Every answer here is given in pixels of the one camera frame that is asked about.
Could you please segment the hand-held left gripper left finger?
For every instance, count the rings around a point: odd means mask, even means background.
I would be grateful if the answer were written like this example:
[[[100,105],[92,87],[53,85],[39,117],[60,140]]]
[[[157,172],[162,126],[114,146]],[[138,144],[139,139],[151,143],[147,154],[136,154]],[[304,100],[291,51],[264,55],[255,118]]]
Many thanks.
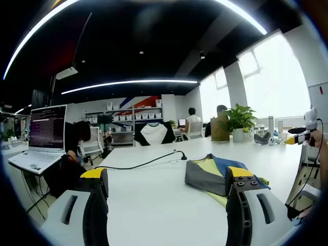
[[[40,231],[51,245],[108,245],[108,173],[86,171],[51,205]]]

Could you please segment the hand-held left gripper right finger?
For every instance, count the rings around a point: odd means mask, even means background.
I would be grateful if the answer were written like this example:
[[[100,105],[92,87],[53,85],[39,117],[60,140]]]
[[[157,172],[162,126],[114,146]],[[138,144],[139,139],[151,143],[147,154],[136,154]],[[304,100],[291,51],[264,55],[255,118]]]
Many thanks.
[[[295,230],[288,209],[246,169],[225,171],[226,245],[281,245]]]

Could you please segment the person's right hand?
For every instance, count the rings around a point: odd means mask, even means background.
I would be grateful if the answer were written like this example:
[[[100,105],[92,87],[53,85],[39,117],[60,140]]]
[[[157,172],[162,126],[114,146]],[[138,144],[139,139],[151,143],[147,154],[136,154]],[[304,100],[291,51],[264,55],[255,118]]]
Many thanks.
[[[315,140],[315,147],[319,149],[318,154],[326,149],[326,140],[320,130],[311,132],[311,138]]]

